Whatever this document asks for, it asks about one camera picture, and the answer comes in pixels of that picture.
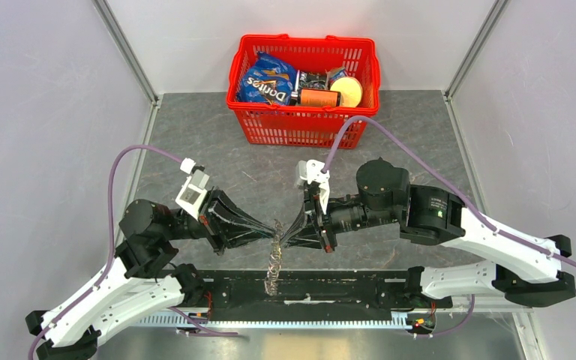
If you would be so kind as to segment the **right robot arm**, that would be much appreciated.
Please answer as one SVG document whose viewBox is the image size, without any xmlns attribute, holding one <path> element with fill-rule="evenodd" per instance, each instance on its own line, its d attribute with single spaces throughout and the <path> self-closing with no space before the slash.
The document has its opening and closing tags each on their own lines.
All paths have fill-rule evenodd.
<svg viewBox="0 0 576 360">
<path fill-rule="evenodd" d="M 477 217 L 459 196 L 412 184 L 406 169 L 382 158 L 361 165 L 355 174 L 357 194 L 341 198 L 330 197 L 322 162 L 302 161 L 297 174 L 304 202 L 280 237 L 285 248 L 331 253 L 341 233 L 397 224 L 400 237 L 414 244 L 480 257 L 469 265 L 409 268 L 403 297 L 413 307 L 450 296 L 494 295 L 517 305 L 546 308 L 576 296 L 575 279 L 561 266 L 562 258 L 572 252 L 563 235 L 539 238 Z"/>
</svg>

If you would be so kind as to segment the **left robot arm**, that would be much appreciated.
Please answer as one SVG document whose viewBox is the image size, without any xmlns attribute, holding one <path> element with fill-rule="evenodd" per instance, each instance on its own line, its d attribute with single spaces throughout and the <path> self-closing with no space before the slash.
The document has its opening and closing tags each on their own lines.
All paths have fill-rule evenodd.
<svg viewBox="0 0 576 360">
<path fill-rule="evenodd" d="M 220 254 L 275 235 L 218 188 L 181 190 L 175 203 L 138 199 L 126 208 L 119 223 L 124 240 L 110 246 L 102 269 L 60 305 L 25 318 L 35 336 L 30 359 L 90 359 L 131 323 L 205 301 L 208 291 L 194 265 L 165 269 L 179 252 L 174 240 L 206 239 Z"/>
</svg>

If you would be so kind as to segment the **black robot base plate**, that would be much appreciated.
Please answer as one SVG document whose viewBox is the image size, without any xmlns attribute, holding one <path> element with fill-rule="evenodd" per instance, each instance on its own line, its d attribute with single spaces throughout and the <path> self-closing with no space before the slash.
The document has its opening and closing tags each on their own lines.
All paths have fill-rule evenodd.
<svg viewBox="0 0 576 360">
<path fill-rule="evenodd" d="M 199 270 L 182 307 L 211 320 L 384 320 L 391 312 L 452 309 L 448 295 L 422 295 L 419 273 L 403 270 L 282 271 L 278 294 L 265 292 L 262 270 Z"/>
</svg>

